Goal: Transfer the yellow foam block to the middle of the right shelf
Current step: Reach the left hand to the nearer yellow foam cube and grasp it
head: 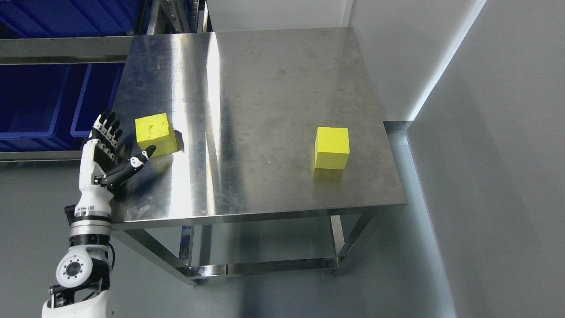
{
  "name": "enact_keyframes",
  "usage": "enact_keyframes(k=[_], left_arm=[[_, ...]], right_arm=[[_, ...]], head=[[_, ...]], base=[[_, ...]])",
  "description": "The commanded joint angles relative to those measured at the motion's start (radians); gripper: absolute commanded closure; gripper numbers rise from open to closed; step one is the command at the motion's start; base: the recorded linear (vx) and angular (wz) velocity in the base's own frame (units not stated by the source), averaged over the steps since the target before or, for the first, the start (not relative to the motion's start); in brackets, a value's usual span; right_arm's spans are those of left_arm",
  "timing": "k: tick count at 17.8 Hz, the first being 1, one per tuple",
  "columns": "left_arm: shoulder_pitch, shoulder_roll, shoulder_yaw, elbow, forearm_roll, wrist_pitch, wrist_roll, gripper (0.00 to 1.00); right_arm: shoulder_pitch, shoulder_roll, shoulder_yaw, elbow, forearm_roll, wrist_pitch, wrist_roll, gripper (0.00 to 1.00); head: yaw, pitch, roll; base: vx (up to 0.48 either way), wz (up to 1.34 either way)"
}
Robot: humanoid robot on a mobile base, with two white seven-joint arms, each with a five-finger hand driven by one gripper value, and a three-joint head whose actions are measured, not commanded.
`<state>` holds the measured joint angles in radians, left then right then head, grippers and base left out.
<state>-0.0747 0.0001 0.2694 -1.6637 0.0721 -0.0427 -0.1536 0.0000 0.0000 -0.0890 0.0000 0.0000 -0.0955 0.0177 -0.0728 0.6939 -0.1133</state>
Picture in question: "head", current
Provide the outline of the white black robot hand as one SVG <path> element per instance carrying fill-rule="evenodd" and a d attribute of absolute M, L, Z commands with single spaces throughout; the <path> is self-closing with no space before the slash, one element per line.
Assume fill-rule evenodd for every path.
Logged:
<path fill-rule="evenodd" d="M 123 131 L 119 129 L 116 114 L 105 109 L 91 126 L 83 145 L 79 166 L 81 197 L 75 207 L 75 216 L 111 216 L 110 202 L 114 191 L 139 173 L 157 150 L 149 145 L 139 154 L 118 161 L 117 145 Z"/>

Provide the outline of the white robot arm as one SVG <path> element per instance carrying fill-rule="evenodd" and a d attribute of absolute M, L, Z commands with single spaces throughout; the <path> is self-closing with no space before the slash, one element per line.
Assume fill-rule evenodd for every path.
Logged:
<path fill-rule="evenodd" d="M 68 252 L 55 270 L 57 284 L 49 287 L 43 318 L 114 318 L 110 276 L 115 253 L 110 242 L 111 218 L 108 213 L 75 212 L 66 206 L 70 233 Z"/>

